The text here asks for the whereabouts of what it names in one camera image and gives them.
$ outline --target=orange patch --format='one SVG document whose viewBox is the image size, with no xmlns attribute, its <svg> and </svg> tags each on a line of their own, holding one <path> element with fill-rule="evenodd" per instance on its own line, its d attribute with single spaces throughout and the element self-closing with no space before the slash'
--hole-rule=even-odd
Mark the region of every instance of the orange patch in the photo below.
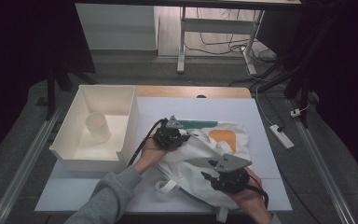
<svg viewBox="0 0 358 224">
<path fill-rule="evenodd" d="M 211 130 L 208 135 L 216 142 L 225 141 L 231 147 L 232 152 L 237 150 L 237 135 L 229 130 Z"/>
</svg>

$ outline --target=human hand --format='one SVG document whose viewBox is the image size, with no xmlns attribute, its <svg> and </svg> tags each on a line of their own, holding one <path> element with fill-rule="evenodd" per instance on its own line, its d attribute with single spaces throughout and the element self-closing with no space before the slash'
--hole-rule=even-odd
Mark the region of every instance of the human hand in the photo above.
<svg viewBox="0 0 358 224">
<path fill-rule="evenodd" d="M 251 176 L 248 185 L 260 189 L 262 186 L 260 177 L 258 177 L 251 169 L 245 169 Z M 255 223 L 269 224 L 272 220 L 271 214 L 267 211 L 267 208 L 264 205 L 263 196 L 258 192 L 251 189 L 243 189 L 236 194 L 226 192 L 226 195 L 228 195 L 246 215 L 250 216 Z"/>
<path fill-rule="evenodd" d="M 156 165 L 171 150 L 162 149 L 153 139 L 153 136 L 147 138 L 142 148 L 141 158 L 133 165 L 139 174 L 142 174 L 148 168 Z"/>
</svg>

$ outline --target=white wall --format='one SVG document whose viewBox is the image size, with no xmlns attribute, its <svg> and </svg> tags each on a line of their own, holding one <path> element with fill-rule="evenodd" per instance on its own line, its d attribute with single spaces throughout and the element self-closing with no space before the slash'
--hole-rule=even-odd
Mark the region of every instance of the white wall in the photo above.
<svg viewBox="0 0 358 224">
<path fill-rule="evenodd" d="M 76 9 L 89 49 L 158 48 L 155 7 L 76 4 Z"/>
</svg>

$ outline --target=white box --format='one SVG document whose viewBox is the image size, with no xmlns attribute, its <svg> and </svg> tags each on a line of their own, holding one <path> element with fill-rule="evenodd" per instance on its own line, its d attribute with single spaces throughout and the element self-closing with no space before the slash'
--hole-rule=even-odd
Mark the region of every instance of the white box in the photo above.
<svg viewBox="0 0 358 224">
<path fill-rule="evenodd" d="M 105 114 L 111 137 L 92 140 L 86 117 Z M 136 149 L 138 104 L 134 87 L 80 85 L 50 150 L 70 171 L 121 172 Z"/>
</svg>

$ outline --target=white cloth bag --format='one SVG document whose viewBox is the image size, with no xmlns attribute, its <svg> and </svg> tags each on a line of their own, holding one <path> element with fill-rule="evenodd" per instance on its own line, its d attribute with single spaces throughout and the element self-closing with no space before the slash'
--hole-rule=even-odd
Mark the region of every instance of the white cloth bag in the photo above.
<svg viewBox="0 0 358 224">
<path fill-rule="evenodd" d="M 218 208 L 216 219 L 226 222 L 228 209 L 239 207 L 225 193 L 211 187 L 201 172 L 213 177 L 219 174 L 207 162 L 227 153 L 250 160 L 248 135 L 241 124 L 217 123 L 212 128 L 187 130 L 191 137 L 174 152 L 168 153 L 158 164 L 167 181 L 160 181 L 156 189 L 168 193 L 178 186 L 192 196 Z"/>
</svg>

